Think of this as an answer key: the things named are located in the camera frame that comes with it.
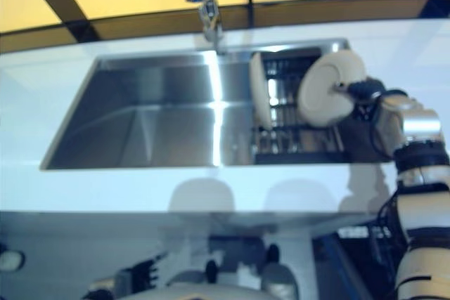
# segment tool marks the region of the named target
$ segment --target white robot arm segment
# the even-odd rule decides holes
[[[396,225],[392,235],[405,241],[408,249],[397,271],[397,297],[450,300],[450,164],[440,120],[434,110],[424,109],[403,91],[386,91],[380,81],[366,75],[356,81],[346,77],[349,70],[361,73],[361,64],[351,51],[317,60],[299,89],[299,112],[313,126],[334,124],[339,121],[336,117],[350,114],[336,112],[336,95],[351,98],[355,111],[368,112],[363,120],[372,124],[373,147],[393,159],[398,172],[388,216]],[[315,77],[322,80],[313,81]],[[320,100],[301,97],[316,92],[323,93],[316,96]],[[318,123],[314,113],[326,120]]]

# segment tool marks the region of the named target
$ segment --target cable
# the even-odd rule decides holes
[[[388,251],[389,249],[389,243],[387,242],[387,238],[385,236],[385,231],[384,231],[384,227],[386,226],[386,223],[382,223],[382,218],[386,217],[386,215],[383,216],[384,211],[386,210],[386,208],[388,208],[394,201],[394,199],[397,198],[397,191],[381,206],[381,208],[378,210],[377,213],[377,220],[376,223],[378,224],[379,228],[380,228],[380,232],[381,232],[381,238],[383,240],[383,243],[386,247],[386,251],[387,253],[385,254],[385,258],[387,260],[387,267],[390,269],[390,281],[392,281],[392,276],[395,275],[395,268],[394,268],[394,262],[392,261],[392,257],[390,252]]]

